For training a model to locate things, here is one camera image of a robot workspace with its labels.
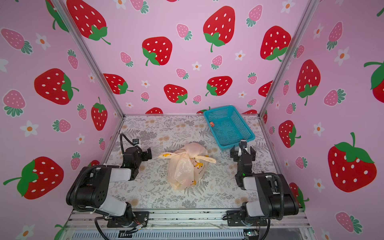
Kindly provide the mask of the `translucent orange plastic bag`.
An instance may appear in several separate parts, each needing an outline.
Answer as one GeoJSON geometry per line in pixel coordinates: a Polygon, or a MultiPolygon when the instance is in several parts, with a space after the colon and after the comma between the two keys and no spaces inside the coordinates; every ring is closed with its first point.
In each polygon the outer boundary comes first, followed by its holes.
{"type": "Polygon", "coordinates": [[[173,153],[163,152],[158,158],[169,160],[167,181],[176,191],[195,186],[203,177],[208,164],[217,162],[209,157],[207,149],[198,143],[186,144],[173,153]]]}

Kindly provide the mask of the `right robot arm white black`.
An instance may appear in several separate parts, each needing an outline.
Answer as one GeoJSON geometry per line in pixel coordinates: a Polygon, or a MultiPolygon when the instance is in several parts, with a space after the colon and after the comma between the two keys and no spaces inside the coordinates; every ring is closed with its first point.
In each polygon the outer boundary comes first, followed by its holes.
{"type": "Polygon", "coordinates": [[[227,214],[228,220],[241,221],[252,225],[258,220],[282,220],[285,216],[299,213],[299,204],[282,174],[253,173],[256,151],[247,147],[246,141],[239,143],[239,149],[233,147],[230,157],[238,163],[235,180],[244,191],[256,191],[258,200],[244,202],[240,210],[227,214]]]}

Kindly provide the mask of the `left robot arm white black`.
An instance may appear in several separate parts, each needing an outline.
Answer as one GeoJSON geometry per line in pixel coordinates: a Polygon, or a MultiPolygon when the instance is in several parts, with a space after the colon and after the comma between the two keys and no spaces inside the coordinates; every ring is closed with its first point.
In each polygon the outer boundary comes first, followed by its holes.
{"type": "Polygon", "coordinates": [[[77,212],[95,212],[106,217],[134,217],[132,206],[108,194],[109,185],[135,180],[142,162],[152,159],[152,151],[138,146],[123,150],[122,166],[95,165],[82,168],[66,196],[77,212]]]}

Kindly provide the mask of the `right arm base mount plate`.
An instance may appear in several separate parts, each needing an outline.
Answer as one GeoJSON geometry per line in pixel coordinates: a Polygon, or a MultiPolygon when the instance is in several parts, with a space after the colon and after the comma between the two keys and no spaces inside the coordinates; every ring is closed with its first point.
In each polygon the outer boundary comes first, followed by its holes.
{"type": "Polygon", "coordinates": [[[266,227],[268,221],[261,217],[250,217],[245,207],[240,209],[226,211],[222,217],[230,227],[266,227]]]}

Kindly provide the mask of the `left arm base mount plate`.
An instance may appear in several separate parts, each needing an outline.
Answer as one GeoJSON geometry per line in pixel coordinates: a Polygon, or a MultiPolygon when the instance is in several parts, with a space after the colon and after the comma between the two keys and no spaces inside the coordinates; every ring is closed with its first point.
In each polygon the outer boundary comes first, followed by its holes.
{"type": "Polygon", "coordinates": [[[125,213],[121,217],[112,217],[108,220],[108,228],[145,228],[148,224],[150,212],[134,211],[125,213]]]}

